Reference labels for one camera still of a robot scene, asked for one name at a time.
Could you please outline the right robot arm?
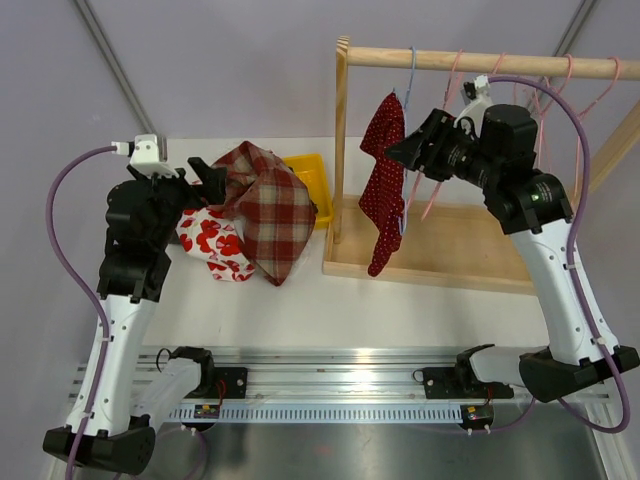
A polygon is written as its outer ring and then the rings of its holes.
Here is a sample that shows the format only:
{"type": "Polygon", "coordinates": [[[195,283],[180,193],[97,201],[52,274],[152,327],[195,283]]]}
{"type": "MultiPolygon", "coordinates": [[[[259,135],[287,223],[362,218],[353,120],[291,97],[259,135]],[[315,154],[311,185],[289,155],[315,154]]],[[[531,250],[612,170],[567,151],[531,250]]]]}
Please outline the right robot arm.
{"type": "Polygon", "coordinates": [[[525,263],[541,306],[549,344],[536,352],[475,347],[457,357],[456,389],[476,396],[489,383],[525,387],[548,403],[639,365],[599,312],[586,278],[577,292],[579,253],[568,242],[574,214],[560,180],[535,168],[538,126],[520,106],[488,107],[476,132],[471,118],[435,109],[386,156],[425,177],[453,177],[481,189],[484,204],[525,263]]]}

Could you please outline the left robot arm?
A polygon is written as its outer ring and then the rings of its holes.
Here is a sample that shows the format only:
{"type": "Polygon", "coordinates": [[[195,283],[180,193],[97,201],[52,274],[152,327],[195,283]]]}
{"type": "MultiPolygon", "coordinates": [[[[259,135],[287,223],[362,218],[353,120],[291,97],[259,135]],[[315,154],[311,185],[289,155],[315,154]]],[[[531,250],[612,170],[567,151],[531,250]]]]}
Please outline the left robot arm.
{"type": "Polygon", "coordinates": [[[188,160],[199,181],[185,171],[131,179],[107,196],[106,245],[99,281],[91,289],[66,257],[60,263],[88,295],[98,319],[76,403],[62,427],[46,432],[43,449],[66,464],[72,478],[81,467],[138,475],[153,454],[161,425],[184,399],[220,392],[213,355],[178,347],[159,377],[138,396],[133,376],[147,327],[155,315],[171,266],[166,252],[183,213],[221,205],[227,170],[198,157],[188,160]]]}

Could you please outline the red plaid skirt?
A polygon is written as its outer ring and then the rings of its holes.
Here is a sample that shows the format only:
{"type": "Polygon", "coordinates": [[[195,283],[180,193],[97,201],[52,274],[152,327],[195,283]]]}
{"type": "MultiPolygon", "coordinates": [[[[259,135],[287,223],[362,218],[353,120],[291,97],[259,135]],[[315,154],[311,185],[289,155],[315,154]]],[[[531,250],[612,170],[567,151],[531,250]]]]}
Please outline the red plaid skirt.
{"type": "Polygon", "coordinates": [[[317,208],[306,185],[280,157],[249,141],[214,165],[227,169],[222,212],[241,223],[240,251],[269,283],[282,285],[316,224],[317,208]]]}

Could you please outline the white red floral skirt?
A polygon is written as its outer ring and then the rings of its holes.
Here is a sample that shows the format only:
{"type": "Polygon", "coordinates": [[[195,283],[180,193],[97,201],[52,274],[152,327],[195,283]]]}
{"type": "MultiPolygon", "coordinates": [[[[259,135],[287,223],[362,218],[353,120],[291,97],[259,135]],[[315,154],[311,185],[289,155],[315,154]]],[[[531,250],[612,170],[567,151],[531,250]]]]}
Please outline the white red floral skirt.
{"type": "Polygon", "coordinates": [[[244,282],[255,267],[240,249],[233,221],[210,207],[185,210],[176,228],[184,252],[205,264],[215,280],[244,282]]]}

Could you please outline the pink wire hanger floral skirt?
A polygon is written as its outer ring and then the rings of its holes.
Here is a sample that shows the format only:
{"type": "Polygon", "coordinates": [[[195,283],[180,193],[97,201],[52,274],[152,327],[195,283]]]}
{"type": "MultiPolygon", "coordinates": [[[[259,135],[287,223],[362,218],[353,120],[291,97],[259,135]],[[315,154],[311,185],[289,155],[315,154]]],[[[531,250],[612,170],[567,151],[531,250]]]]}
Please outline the pink wire hanger floral skirt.
{"type": "Polygon", "coordinates": [[[494,67],[493,67],[493,69],[492,69],[491,73],[489,74],[489,78],[490,78],[490,79],[493,79],[493,78],[495,78],[496,76],[498,76],[498,75],[499,75],[499,73],[500,73],[500,69],[501,69],[501,66],[502,66],[502,64],[503,64],[503,62],[504,62],[504,60],[505,60],[506,56],[507,56],[507,53],[506,53],[506,52],[502,52],[502,53],[499,55],[499,57],[498,57],[498,60],[497,60],[496,64],[494,65],[494,67]]]}

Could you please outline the blue wire hanger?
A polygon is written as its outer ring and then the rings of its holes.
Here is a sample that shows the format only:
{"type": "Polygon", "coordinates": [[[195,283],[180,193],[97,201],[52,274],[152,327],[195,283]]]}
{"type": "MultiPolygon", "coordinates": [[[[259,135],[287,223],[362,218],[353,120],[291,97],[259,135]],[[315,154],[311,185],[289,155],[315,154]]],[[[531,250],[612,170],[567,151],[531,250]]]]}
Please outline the blue wire hanger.
{"type": "MultiPolygon", "coordinates": [[[[410,76],[409,81],[405,90],[404,100],[403,100],[403,115],[404,121],[408,122],[407,115],[410,105],[410,96],[414,81],[414,75],[416,72],[416,62],[417,62],[417,50],[414,46],[410,47],[411,50],[411,68],[410,68],[410,76]]],[[[404,146],[402,149],[402,158],[404,165],[404,177],[403,177],[403,185],[402,185],[402,199],[404,201],[404,209],[402,212],[402,216],[399,218],[399,233],[401,236],[405,234],[405,231],[408,226],[408,215],[409,215],[409,207],[410,207],[410,198],[411,198],[411,189],[409,187],[408,180],[408,172],[407,165],[410,163],[409,154],[411,153],[410,149],[407,146],[404,146]]]]}

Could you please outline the dark red polka dot skirt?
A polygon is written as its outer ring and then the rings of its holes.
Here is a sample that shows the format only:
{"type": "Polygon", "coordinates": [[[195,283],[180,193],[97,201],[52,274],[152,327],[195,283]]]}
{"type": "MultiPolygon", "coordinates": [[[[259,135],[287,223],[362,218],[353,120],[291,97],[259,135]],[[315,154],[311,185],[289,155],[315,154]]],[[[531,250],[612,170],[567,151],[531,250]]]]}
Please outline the dark red polka dot skirt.
{"type": "Polygon", "coordinates": [[[404,168],[385,155],[387,148],[405,136],[404,111],[395,92],[389,93],[373,115],[360,150],[374,159],[374,167],[358,202],[378,230],[367,272],[378,276],[401,245],[404,215],[404,168]]]}

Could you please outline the pink wire hanger white skirt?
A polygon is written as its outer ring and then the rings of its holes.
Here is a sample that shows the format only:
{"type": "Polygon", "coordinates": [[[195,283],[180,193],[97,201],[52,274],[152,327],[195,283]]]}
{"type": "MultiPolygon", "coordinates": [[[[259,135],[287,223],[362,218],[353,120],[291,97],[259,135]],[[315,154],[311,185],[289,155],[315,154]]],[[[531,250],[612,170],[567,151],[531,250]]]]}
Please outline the pink wire hanger white skirt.
{"type": "MultiPolygon", "coordinates": [[[[613,79],[609,83],[609,85],[597,96],[595,97],[583,110],[579,111],[577,116],[580,121],[583,121],[589,113],[594,109],[594,107],[612,90],[612,88],[616,85],[617,81],[620,78],[621,73],[621,60],[618,56],[611,56],[609,60],[612,60],[615,65],[615,72],[613,79]]],[[[575,150],[575,165],[574,165],[574,186],[573,193],[571,196],[571,205],[573,207],[577,207],[580,198],[580,188],[581,188],[581,171],[582,171],[582,146],[580,138],[576,139],[576,150],[575,150]]]]}

